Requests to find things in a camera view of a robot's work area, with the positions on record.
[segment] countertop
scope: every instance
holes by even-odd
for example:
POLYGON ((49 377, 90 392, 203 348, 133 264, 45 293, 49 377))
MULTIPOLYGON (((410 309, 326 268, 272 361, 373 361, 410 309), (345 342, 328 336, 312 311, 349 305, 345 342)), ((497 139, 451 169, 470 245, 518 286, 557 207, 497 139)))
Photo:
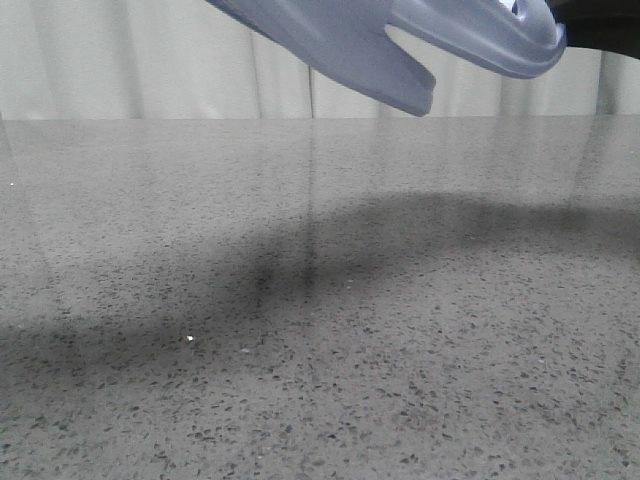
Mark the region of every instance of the countertop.
POLYGON ((640 117, 0 129, 0 478, 640 478, 640 117))

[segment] quartz surface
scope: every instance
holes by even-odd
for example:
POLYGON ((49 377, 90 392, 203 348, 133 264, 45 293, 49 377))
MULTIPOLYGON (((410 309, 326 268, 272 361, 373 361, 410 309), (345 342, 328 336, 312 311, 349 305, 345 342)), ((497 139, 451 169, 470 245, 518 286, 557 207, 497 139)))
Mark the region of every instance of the quartz surface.
POLYGON ((639 138, 4 122, 0 478, 640 478, 639 138))

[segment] curtain fold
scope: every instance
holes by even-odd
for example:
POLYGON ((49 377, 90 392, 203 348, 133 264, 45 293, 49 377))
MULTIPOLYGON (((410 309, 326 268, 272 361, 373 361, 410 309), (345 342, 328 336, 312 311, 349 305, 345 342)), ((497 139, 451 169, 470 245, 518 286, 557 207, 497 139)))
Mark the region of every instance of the curtain fold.
MULTIPOLYGON (((204 0, 0 0, 5 119, 387 117, 204 0)), ((640 113, 640 62, 568 49, 514 80, 394 28, 437 77, 431 115, 640 113)))

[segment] plastic handle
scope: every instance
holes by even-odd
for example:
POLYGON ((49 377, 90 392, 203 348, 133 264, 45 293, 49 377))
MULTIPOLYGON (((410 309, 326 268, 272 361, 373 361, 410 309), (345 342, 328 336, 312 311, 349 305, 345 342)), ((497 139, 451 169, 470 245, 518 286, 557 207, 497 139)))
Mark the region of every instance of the plastic handle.
POLYGON ((435 78, 398 47, 393 24, 498 73, 551 68, 566 40, 544 0, 207 0, 343 85, 414 115, 431 107, 435 78))
POLYGON ((390 23, 481 67, 533 78, 554 66, 566 47, 544 0, 396 0, 390 23))

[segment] blue plastic object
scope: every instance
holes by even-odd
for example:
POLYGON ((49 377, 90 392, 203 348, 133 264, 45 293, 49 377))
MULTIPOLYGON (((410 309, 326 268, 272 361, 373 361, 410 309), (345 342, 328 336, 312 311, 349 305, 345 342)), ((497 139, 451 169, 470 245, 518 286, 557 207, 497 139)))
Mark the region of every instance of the blue plastic object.
POLYGON ((494 72, 532 78, 566 46, 544 0, 207 0, 337 82, 413 115, 435 78, 386 34, 394 25, 494 72))

